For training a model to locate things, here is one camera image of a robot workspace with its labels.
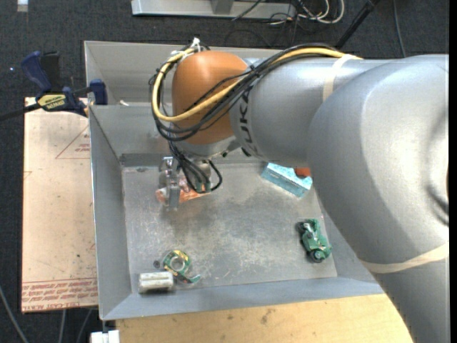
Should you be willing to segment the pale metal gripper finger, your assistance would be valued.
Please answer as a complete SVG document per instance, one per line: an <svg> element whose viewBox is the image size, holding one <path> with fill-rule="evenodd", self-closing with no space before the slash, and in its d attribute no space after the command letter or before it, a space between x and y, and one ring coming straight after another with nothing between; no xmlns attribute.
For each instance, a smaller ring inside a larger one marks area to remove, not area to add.
<svg viewBox="0 0 457 343"><path fill-rule="evenodd" d="M163 189L167 186L167 179L168 179L168 171L169 171L169 158L164 157L159 164L159 188Z"/></svg>
<svg viewBox="0 0 457 343"><path fill-rule="evenodd" d="M179 206L180 186L179 178L174 170L167 171L168 209L176 211Z"/></svg>

